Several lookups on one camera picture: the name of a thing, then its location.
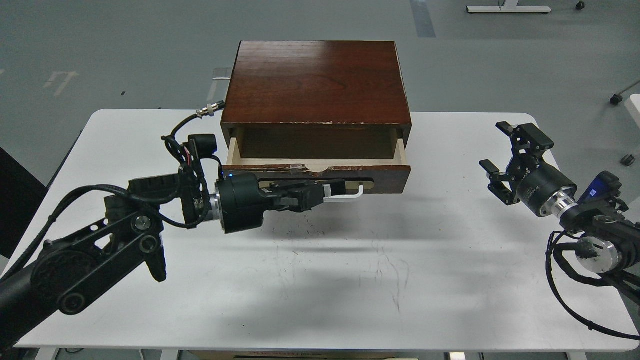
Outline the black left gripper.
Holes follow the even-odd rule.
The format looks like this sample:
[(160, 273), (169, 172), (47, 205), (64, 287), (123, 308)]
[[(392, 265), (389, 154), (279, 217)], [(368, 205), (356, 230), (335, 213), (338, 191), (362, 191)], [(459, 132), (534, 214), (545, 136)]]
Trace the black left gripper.
[[(314, 193), (264, 193), (265, 191), (293, 192), (320, 189)], [(343, 178), (260, 179), (253, 173), (231, 174), (215, 182), (215, 197), (222, 230), (233, 234), (260, 228), (265, 211), (301, 214), (324, 203), (325, 198), (346, 195)]]

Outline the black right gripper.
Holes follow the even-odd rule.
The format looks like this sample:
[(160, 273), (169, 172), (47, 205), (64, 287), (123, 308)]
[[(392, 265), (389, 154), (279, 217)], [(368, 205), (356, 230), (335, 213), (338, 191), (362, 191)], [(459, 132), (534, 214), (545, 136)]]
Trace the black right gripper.
[(554, 142), (534, 123), (510, 125), (499, 121), (496, 128), (505, 134), (511, 145), (512, 159), (507, 172), (500, 172), (489, 159), (479, 166), (489, 179), (487, 189), (506, 206), (523, 203), (535, 216), (545, 217), (544, 205), (558, 192), (574, 195), (578, 186), (555, 166), (544, 161), (544, 153)]

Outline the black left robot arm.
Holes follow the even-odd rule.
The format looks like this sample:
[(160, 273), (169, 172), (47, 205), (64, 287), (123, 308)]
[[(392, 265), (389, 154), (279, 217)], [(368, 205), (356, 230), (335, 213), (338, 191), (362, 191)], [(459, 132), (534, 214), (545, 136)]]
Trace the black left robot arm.
[[(214, 116), (224, 101), (208, 104), (182, 120), (162, 141), (178, 171), (130, 180), (128, 187), (77, 187), (61, 199), (18, 260), (1, 278), (1, 350), (13, 347), (48, 317), (77, 315), (140, 265), (157, 282), (167, 279), (162, 232), (165, 224), (194, 229), (218, 221), (225, 234), (260, 228), (265, 212), (301, 214), (347, 194), (343, 178), (275, 181), (260, 187), (252, 173), (231, 174), (218, 165), (210, 190), (202, 160), (219, 162), (214, 134), (178, 131), (195, 119)], [(87, 193), (108, 193), (103, 219), (57, 240), (45, 237), (57, 219)]]

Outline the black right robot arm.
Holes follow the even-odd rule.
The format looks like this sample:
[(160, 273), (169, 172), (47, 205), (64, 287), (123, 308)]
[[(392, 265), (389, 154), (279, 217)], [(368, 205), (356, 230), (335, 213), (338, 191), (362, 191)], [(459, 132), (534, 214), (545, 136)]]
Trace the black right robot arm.
[(496, 127), (510, 140), (512, 158), (505, 171), (484, 159), (487, 189), (506, 206), (523, 203), (535, 216), (553, 215), (560, 231), (553, 231), (545, 251), (545, 274), (556, 300), (576, 321), (604, 335), (638, 340), (599, 325), (578, 314), (562, 299), (553, 277), (553, 264), (573, 281), (592, 287), (612, 287), (639, 303), (639, 277), (629, 269), (639, 263), (639, 223), (629, 221), (621, 199), (622, 183), (609, 171), (599, 173), (576, 198), (577, 185), (544, 160), (554, 142), (533, 123)]

